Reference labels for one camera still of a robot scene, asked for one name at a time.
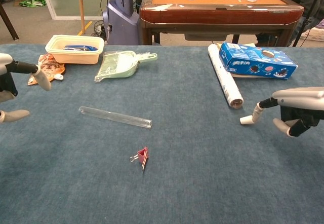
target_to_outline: binder clip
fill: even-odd
[[[136,159],[142,164],[142,170],[145,168],[146,161],[148,159],[148,148],[144,147],[143,149],[139,150],[136,155],[130,157],[130,161],[133,162]]]

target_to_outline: light green dustpan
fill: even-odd
[[[126,78],[132,76],[139,63],[157,60],[156,53],[136,54],[133,51],[118,51],[106,53],[100,69],[95,76],[95,82],[106,78]]]

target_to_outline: glass tube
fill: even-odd
[[[128,116],[124,114],[112,113],[110,111],[99,110],[87,106],[81,106],[79,111],[84,115],[89,115],[101,119],[109,119],[125,124],[131,124],[143,128],[150,129],[152,127],[152,120],[142,119],[138,117]]]

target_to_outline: beige plastic container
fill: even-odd
[[[88,45],[96,47],[97,51],[64,50],[66,45]],[[53,54],[58,63],[96,64],[102,53],[105,41],[94,36],[80,35],[54,35],[47,43],[45,49]]]

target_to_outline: oreo box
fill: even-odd
[[[271,48],[223,43],[219,56],[233,74],[287,80],[298,67],[284,52]]]

